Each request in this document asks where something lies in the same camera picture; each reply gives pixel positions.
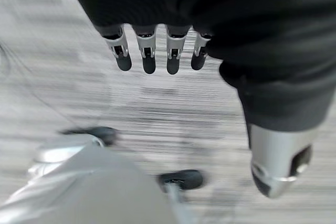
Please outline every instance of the wheel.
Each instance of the wheel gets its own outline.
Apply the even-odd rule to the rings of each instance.
[[[180,170],[175,173],[165,173],[158,176],[161,187],[165,183],[178,183],[182,190],[197,189],[203,185],[204,178],[198,170]]]
[[[97,126],[89,128],[77,128],[62,131],[63,135],[72,135],[72,134],[90,134],[99,139],[101,139],[106,146],[110,146],[116,142],[118,139],[118,132],[114,128]]]

